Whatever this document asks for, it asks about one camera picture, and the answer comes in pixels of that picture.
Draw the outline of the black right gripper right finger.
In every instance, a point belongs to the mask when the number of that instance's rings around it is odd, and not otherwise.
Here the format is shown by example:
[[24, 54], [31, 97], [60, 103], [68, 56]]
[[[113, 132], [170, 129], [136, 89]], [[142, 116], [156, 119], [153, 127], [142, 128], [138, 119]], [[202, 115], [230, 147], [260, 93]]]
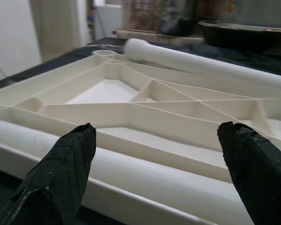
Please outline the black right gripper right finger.
[[224, 122], [217, 135], [236, 188], [256, 225], [281, 225], [281, 151], [241, 123]]

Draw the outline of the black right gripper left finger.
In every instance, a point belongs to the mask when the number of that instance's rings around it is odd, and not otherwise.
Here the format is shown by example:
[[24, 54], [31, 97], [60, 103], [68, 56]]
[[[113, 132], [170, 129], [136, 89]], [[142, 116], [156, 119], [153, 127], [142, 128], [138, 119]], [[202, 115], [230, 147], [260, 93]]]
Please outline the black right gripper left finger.
[[61, 136], [9, 198], [0, 225], [72, 225], [95, 153], [90, 123]]

